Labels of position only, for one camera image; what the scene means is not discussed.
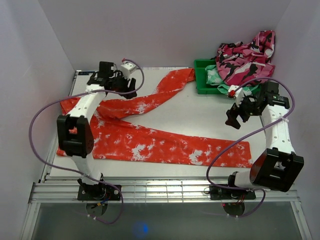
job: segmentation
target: green tray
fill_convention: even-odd
[[[198,94],[222,94],[218,90],[218,86],[207,84],[206,67],[216,65],[216,60],[196,59],[194,60],[195,82]],[[260,91],[261,85],[252,91],[253,94]]]

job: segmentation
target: red connector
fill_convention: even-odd
[[[236,95],[236,91],[235,91],[235,90],[231,90],[231,91],[228,93],[228,97],[229,97],[229,98],[233,98],[235,95]]]

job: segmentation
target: white wall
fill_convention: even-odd
[[[276,28],[274,77],[292,90],[290,137],[304,167],[296,186],[313,239],[320,239],[320,3],[292,0]]]
[[[32,116],[68,93],[74,70],[37,0],[0,1],[0,238],[19,238],[33,182],[43,166],[28,141]],[[46,157],[59,106],[36,122]]]
[[[73,68],[124,57],[142,66],[192,66],[221,42],[274,29],[290,0],[39,0]]]

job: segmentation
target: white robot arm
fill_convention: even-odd
[[[228,180],[231,187],[256,188],[263,186],[272,190],[287,192],[304,165],[304,159],[297,156],[291,144],[288,119],[283,116],[289,111],[289,100],[279,95],[279,85],[266,82],[258,96],[245,95],[242,88],[231,86],[229,93],[235,98],[232,108],[227,111],[227,125],[240,128],[237,117],[246,122],[250,116],[261,116],[264,126],[282,121],[265,129],[265,151],[253,163],[250,171],[234,172]]]
[[[84,191],[94,199],[101,199],[106,194],[106,186],[86,177],[97,180],[103,177],[94,164],[92,155],[94,137],[90,129],[90,120],[107,93],[92,91],[132,92],[135,90],[136,80],[130,79],[130,74],[136,69],[137,66],[130,62],[122,64],[120,70],[114,69],[113,62],[100,62],[99,71],[90,76],[87,83],[85,91],[89,94],[81,97],[71,111],[66,115],[60,115],[57,119],[59,147],[68,156],[71,156],[78,170],[85,174],[78,182]],[[137,93],[122,96],[131,99],[136,97]]]

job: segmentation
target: blue light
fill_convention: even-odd
[[[149,227],[145,222],[138,221],[133,224],[132,231],[138,239],[144,239],[148,235]]]
[[[148,226],[147,226],[147,224],[143,224],[143,232],[145,232],[145,233],[148,233],[148,231],[149,231],[149,229],[148,229]]]

